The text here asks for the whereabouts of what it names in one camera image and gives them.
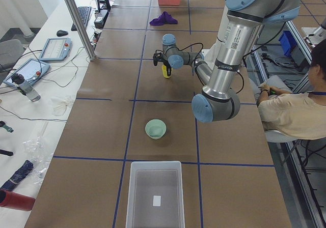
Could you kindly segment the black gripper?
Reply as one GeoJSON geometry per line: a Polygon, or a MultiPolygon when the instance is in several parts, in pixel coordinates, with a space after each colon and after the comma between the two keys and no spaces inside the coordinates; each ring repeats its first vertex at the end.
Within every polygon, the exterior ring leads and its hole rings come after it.
{"type": "Polygon", "coordinates": [[[164,59],[164,55],[162,51],[155,51],[155,53],[153,54],[153,64],[154,66],[157,66],[158,63],[164,63],[165,59],[164,59]]]}

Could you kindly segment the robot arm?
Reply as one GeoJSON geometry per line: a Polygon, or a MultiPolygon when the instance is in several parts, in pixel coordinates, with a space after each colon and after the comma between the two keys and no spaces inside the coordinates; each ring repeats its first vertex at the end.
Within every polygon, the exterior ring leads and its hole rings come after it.
{"type": "Polygon", "coordinates": [[[162,62],[167,72],[190,65],[203,84],[192,99],[195,118],[204,123],[229,120],[240,110],[238,95],[231,89],[245,51],[251,48],[254,29],[264,23],[287,22],[298,16],[300,0],[225,0],[228,23],[217,41],[220,49],[211,68],[200,53],[183,52],[175,36],[165,34],[162,52],[153,54],[153,63],[162,62]]]}

